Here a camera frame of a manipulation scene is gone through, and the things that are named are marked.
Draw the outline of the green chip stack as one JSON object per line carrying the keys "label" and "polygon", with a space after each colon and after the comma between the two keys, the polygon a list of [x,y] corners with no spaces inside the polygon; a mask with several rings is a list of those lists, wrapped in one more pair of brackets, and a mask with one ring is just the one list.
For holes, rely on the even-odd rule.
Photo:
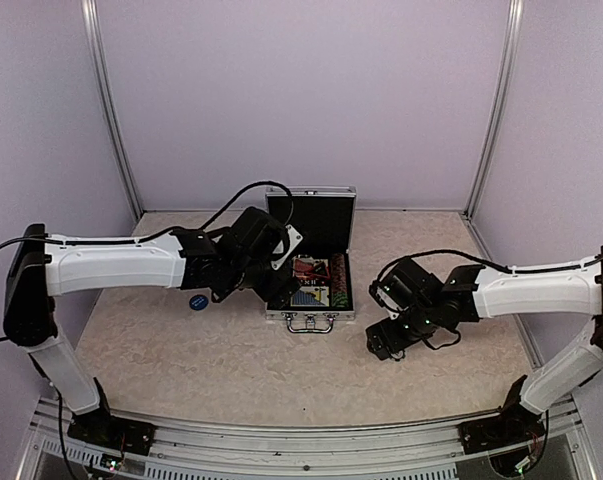
{"label": "green chip stack", "polygon": [[333,288],[330,293],[330,306],[333,308],[348,308],[350,297],[347,291]]}

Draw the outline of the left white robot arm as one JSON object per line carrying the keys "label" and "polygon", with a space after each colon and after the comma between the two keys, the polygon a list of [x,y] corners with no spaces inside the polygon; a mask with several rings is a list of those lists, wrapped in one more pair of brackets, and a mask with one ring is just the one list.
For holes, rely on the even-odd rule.
{"label": "left white robot arm", "polygon": [[3,330],[64,398],[83,430],[102,445],[121,434],[98,381],[88,376],[54,320],[65,294],[123,287],[206,289],[219,303],[249,289],[283,306],[299,288],[284,265],[302,243],[293,225],[250,207],[211,232],[170,227],[146,237],[82,238],[29,226],[6,279]]}

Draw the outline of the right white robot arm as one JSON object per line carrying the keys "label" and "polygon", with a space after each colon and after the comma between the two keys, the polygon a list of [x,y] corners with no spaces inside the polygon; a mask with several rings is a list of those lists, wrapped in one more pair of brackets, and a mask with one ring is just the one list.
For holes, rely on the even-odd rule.
{"label": "right white robot arm", "polygon": [[575,313],[590,322],[541,369],[514,384],[492,433],[516,442],[560,397],[603,370],[603,246],[593,257],[554,265],[502,266],[469,256],[446,280],[426,271],[412,254],[390,262],[369,287],[388,313],[366,330],[367,348],[395,358],[434,333],[459,333],[461,323],[506,315]]}

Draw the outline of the aluminium poker case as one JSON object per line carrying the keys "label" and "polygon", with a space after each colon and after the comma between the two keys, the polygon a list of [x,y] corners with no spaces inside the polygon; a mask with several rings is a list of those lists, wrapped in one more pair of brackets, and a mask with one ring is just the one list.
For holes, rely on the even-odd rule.
{"label": "aluminium poker case", "polygon": [[297,186],[292,195],[269,188],[268,212],[279,220],[292,216],[301,235],[282,270],[300,283],[283,306],[266,305],[265,317],[282,322],[293,334],[328,334],[337,322],[355,320],[350,267],[357,193],[353,186]]}

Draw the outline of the black red triangular button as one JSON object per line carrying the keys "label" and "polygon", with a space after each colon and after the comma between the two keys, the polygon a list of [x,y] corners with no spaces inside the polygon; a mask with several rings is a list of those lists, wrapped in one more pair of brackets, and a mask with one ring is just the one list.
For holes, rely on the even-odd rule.
{"label": "black red triangular button", "polygon": [[306,273],[310,279],[329,280],[331,278],[329,262],[317,261]]}

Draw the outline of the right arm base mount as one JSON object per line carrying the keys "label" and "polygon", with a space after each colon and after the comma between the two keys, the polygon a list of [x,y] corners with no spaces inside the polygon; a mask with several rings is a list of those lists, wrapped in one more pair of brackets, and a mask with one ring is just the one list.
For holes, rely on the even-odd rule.
{"label": "right arm base mount", "polygon": [[466,421],[458,426],[466,455],[485,452],[541,437],[547,432],[540,413],[533,413],[521,403],[521,390],[526,375],[513,383],[498,414]]}

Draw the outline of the blue round button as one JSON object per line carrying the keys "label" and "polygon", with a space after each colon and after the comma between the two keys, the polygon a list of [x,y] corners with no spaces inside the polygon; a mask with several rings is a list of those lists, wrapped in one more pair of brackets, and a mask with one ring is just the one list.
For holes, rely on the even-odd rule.
{"label": "blue round button", "polygon": [[209,305],[209,299],[206,295],[196,294],[189,299],[189,307],[193,311],[202,311]]}

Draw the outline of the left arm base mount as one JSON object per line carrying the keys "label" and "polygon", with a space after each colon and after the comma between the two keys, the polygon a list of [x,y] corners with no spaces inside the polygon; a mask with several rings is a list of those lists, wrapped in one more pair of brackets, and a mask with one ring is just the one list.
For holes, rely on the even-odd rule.
{"label": "left arm base mount", "polygon": [[97,378],[94,382],[99,394],[98,408],[81,415],[72,414],[69,437],[120,453],[148,456],[156,426],[113,415],[101,384]]}

